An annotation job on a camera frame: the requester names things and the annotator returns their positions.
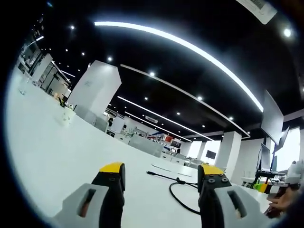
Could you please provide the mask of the person's right hand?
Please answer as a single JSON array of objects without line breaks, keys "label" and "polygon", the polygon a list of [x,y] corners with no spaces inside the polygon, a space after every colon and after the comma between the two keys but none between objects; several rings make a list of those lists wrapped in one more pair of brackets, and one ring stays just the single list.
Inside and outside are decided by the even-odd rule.
[{"label": "person's right hand", "polygon": [[290,205],[299,197],[300,190],[292,189],[288,187],[285,193],[279,198],[267,199],[270,201],[268,209],[265,211],[265,215],[269,218],[278,218],[283,215]]}]

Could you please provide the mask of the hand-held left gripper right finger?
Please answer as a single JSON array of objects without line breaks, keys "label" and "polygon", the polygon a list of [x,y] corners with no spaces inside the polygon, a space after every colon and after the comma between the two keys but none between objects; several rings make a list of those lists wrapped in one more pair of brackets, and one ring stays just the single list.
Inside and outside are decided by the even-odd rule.
[{"label": "hand-held left gripper right finger", "polygon": [[275,222],[240,186],[231,185],[223,170],[198,166],[199,214],[203,228],[270,228]]}]

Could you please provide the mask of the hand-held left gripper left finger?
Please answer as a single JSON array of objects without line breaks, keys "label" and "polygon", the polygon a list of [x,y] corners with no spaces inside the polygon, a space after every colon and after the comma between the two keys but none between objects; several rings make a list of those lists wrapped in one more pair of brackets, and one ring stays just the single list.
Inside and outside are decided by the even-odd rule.
[{"label": "hand-held left gripper left finger", "polygon": [[120,228],[124,191],[125,164],[108,164],[63,200],[54,220],[60,228]]}]

